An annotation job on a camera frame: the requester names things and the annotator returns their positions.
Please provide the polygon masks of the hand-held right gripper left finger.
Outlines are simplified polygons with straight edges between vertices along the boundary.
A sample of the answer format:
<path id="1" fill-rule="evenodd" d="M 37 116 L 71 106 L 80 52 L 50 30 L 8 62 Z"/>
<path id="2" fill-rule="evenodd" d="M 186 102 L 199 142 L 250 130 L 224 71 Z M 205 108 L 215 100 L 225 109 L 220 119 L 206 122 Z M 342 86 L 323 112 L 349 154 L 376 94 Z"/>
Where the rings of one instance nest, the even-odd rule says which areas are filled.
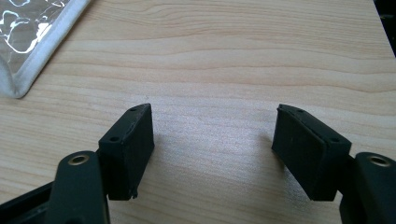
<path id="1" fill-rule="evenodd" d="M 99 140 L 98 156 L 110 200 L 137 197 L 153 149 L 151 104 L 128 109 Z"/>

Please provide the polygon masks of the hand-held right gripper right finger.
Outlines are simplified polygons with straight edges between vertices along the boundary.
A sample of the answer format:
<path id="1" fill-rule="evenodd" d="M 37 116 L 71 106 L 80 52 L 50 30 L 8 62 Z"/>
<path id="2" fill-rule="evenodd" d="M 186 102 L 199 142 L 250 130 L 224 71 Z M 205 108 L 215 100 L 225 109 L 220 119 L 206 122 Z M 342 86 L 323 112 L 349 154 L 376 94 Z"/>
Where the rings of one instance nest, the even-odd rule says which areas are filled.
<path id="1" fill-rule="evenodd" d="M 351 142 L 301 108 L 279 105 L 272 150 L 308 198 L 332 201 Z"/>

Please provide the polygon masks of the clear plastic bag white trim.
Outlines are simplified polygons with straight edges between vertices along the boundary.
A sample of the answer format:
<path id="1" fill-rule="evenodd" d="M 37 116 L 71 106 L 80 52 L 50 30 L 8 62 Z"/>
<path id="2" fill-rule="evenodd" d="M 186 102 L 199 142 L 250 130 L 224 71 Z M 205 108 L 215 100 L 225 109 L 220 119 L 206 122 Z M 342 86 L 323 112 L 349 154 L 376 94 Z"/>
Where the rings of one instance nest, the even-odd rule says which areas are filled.
<path id="1" fill-rule="evenodd" d="M 91 0 L 0 0 L 0 95 L 22 98 Z"/>

